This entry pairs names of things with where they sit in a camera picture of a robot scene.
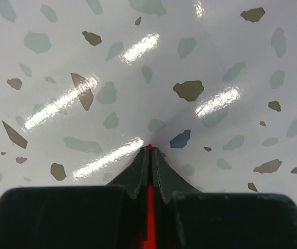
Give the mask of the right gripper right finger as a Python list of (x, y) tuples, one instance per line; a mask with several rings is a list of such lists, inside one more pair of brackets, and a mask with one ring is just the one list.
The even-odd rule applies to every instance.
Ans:
[(203, 193), (152, 150), (157, 248), (297, 248), (297, 206), (275, 193)]

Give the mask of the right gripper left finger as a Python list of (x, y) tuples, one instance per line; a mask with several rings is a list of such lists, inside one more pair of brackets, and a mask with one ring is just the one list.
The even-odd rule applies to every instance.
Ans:
[(142, 248), (149, 148), (104, 186), (20, 187), (0, 197), (0, 248)]

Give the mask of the red t shirt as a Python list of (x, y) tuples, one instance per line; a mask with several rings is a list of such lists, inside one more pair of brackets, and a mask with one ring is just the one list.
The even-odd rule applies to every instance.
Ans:
[(155, 206), (154, 206), (154, 190), (152, 180), (152, 149), (151, 144), (149, 148), (149, 163), (148, 163), (148, 202), (147, 202), (147, 240), (144, 241), (145, 249), (157, 248), (156, 228), (155, 228)]

